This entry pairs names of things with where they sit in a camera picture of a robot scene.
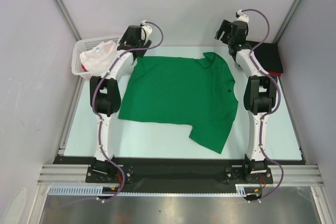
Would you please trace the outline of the green t shirt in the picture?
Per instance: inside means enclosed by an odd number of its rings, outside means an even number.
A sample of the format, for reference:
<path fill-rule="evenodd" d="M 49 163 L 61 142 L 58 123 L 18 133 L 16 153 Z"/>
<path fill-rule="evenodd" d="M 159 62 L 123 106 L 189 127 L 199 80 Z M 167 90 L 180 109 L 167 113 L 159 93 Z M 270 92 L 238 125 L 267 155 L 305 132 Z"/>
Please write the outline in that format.
<path fill-rule="evenodd" d="M 189 138 L 221 153 L 236 118 L 235 79 L 215 52 L 201 59 L 149 56 L 138 60 L 119 118 L 190 125 Z"/>

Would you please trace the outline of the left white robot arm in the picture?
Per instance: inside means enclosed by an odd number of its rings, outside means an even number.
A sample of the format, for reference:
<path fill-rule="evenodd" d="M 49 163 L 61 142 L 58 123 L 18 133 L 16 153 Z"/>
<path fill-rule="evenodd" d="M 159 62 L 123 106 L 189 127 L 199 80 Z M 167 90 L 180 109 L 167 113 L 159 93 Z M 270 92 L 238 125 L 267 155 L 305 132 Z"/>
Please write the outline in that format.
<path fill-rule="evenodd" d="M 114 156 L 113 150 L 109 150 L 109 138 L 110 122 L 121 106 L 118 84 L 121 77 L 132 73 L 137 58 L 142 58 L 150 47 L 151 33 L 152 27 L 146 22 L 129 26 L 113 50 L 111 65 L 100 76 L 90 78 L 90 103 L 98 130 L 94 157 L 98 161 L 104 162 Z"/>

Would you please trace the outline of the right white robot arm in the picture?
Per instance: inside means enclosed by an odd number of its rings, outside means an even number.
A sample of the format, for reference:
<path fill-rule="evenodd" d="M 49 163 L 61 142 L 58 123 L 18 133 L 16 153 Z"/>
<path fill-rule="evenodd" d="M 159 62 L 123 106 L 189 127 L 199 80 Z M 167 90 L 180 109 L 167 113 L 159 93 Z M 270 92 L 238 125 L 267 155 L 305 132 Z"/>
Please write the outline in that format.
<path fill-rule="evenodd" d="M 215 39 L 228 46 L 234 62 L 247 77 L 243 97 L 245 110 L 249 115 L 249 143 L 245 154 L 243 179 L 254 183 L 267 170 L 266 129 L 269 116 L 279 108 L 280 91 L 274 79 L 259 63 L 246 41 L 248 23 L 241 18 L 230 22 L 223 20 Z"/>

